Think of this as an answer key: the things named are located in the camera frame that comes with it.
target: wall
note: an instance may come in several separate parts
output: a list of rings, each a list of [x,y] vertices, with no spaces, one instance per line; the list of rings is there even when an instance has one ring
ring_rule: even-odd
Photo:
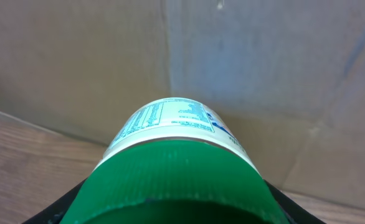
[[[0,110],[108,143],[166,96],[263,177],[365,208],[365,1],[0,2]]]

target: wood grain surface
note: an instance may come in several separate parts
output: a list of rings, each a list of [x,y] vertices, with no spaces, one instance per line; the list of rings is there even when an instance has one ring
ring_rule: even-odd
[[[0,223],[21,223],[90,175],[105,148],[0,119]],[[326,223],[365,223],[365,211],[285,192]]]

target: green cap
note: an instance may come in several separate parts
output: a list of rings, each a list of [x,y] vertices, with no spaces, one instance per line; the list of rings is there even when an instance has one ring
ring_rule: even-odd
[[[239,156],[205,142],[162,140],[97,167],[61,224],[288,223],[268,187]]]

